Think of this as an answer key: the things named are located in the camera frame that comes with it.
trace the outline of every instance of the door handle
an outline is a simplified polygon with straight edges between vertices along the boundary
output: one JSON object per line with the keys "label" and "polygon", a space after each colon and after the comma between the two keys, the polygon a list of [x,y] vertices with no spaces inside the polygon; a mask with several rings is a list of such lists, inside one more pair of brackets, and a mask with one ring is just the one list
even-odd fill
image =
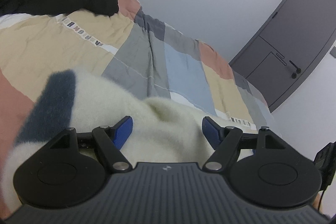
{"label": "door handle", "polygon": [[297,74],[301,73],[301,69],[300,69],[297,65],[295,65],[295,64],[294,64],[292,61],[290,61],[290,60],[289,60],[289,62],[296,68],[296,73],[297,73]]}

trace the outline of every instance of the dark blue patch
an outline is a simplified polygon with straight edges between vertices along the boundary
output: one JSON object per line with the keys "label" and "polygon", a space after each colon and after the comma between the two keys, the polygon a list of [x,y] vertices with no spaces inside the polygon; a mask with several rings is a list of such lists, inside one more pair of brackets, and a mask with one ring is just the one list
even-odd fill
{"label": "dark blue patch", "polygon": [[76,75],[72,70],[49,77],[33,110],[16,138],[24,142],[45,142],[69,126],[75,99]]}
{"label": "dark blue patch", "polygon": [[235,77],[236,85],[241,87],[244,90],[247,90],[248,93],[252,94],[252,91],[249,86],[249,82],[244,77],[242,77],[239,73],[235,72],[234,70],[232,71]]}
{"label": "dark blue patch", "polygon": [[166,25],[158,19],[145,15],[142,8],[140,8],[138,13],[135,15],[134,22],[144,28],[147,32],[153,32],[157,39],[161,41],[164,40]]}

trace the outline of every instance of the black cable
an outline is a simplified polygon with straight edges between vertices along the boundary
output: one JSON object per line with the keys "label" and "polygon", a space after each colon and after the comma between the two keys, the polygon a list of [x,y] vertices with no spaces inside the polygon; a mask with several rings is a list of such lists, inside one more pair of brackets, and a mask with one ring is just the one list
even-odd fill
{"label": "black cable", "polygon": [[323,198],[323,196],[324,196],[325,191],[326,191],[326,190],[323,190],[323,192],[322,192],[322,195],[321,195],[321,198],[320,198],[320,201],[319,201],[319,206],[318,206],[318,208],[317,208],[317,211],[318,211],[318,212],[320,212],[320,207],[321,207],[321,204],[322,204],[322,198]]}

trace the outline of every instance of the ribbed gray panel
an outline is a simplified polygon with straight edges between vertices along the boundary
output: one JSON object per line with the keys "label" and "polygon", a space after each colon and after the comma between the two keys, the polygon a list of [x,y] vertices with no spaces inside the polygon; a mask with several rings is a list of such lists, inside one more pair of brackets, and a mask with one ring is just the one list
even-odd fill
{"label": "ribbed gray panel", "polygon": [[258,208],[236,196],[220,175],[204,173],[195,163],[139,163],[132,172],[113,175],[103,191],[81,205],[61,210],[24,205],[6,223],[323,224],[327,220],[310,206],[289,211]]}

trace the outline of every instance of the black device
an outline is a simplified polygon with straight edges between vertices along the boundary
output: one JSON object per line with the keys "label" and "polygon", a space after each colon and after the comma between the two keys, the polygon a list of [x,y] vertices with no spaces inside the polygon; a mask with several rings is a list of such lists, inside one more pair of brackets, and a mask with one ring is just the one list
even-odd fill
{"label": "black device", "polygon": [[[214,153],[197,163],[139,162],[120,152],[127,116],[91,133],[67,128],[26,160],[13,184],[22,206],[7,224],[40,223],[335,223],[311,205],[335,173],[335,145],[311,161],[268,127],[258,134],[205,117]],[[93,148],[98,161],[79,148]],[[241,149],[255,154],[238,160]]]}

